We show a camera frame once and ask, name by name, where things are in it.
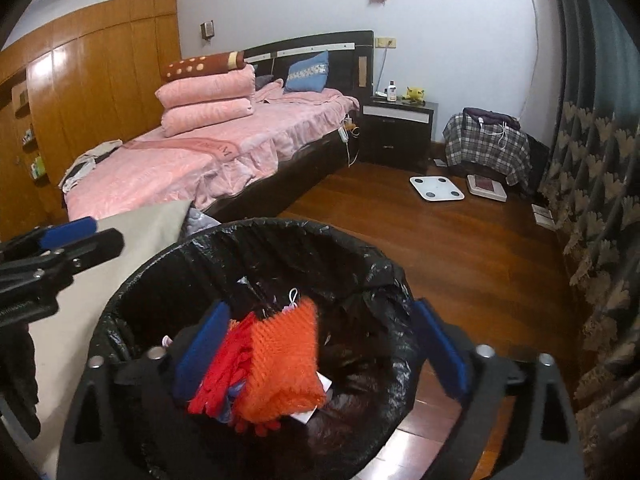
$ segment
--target blue gripper pad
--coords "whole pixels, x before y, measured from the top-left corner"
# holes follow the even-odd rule
[[[470,377],[462,352],[447,335],[444,323],[426,300],[414,302],[411,320],[422,356],[430,362],[445,393],[462,400]]]
[[[47,229],[47,232],[40,239],[40,247],[44,250],[53,251],[76,240],[87,238],[95,234],[97,230],[98,223],[95,219],[85,216],[68,224]]]
[[[220,302],[204,321],[193,341],[175,367],[174,399],[188,402],[196,394],[200,382],[216,355],[229,327],[230,312]]]

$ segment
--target black plastic bag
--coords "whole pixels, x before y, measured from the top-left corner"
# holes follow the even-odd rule
[[[120,287],[98,322],[90,355],[135,359],[163,336],[196,324],[213,303],[226,301],[242,319],[251,309],[281,310],[294,287],[318,306],[319,371],[333,381],[331,400],[308,424],[284,417],[281,430],[263,438],[236,434],[206,416],[195,419],[229,479],[348,480],[412,409],[422,365],[403,270],[356,238],[286,219],[200,232],[158,254]],[[121,438],[135,464],[167,478],[137,395],[114,386]]]

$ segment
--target yellow figurine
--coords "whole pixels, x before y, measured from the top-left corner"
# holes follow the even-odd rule
[[[402,96],[405,101],[412,103],[424,103],[424,88],[408,86],[406,94]]]

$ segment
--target wooden floor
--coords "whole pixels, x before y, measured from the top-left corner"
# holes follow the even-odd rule
[[[433,168],[429,174],[446,174]],[[477,344],[515,358],[548,352],[568,383],[577,373],[577,321],[556,236],[535,224],[529,203],[465,193],[459,202],[425,202],[405,171],[355,164],[324,179],[281,216],[325,222],[377,246],[404,267],[416,298]],[[498,416],[474,478],[484,478],[500,449],[510,403]],[[418,480],[460,412],[426,365],[414,410],[358,477]]]

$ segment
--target screw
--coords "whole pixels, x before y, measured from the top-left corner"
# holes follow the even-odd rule
[[[162,359],[164,357],[164,355],[166,354],[166,349],[161,347],[161,346],[154,346],[153,348],[150,348],[148,350],[148,352],[146,353],[146,356],[149,359],[152,359],[153,361],[158,360],[158,359]]]
[[[545,366],[551,366],[555,363],[553,356],[549,354],[540,354],[538,356],[538,361],[540,361]]]
[[[86,363],[89,368],[100,368],[103,364],[104,357],[102,357],[101,355],[94,355]]]
[[[476,346],[476,353],[480,357],[490,359],[495,355],[495,350],[491,348],[489,345],[478,345]]]

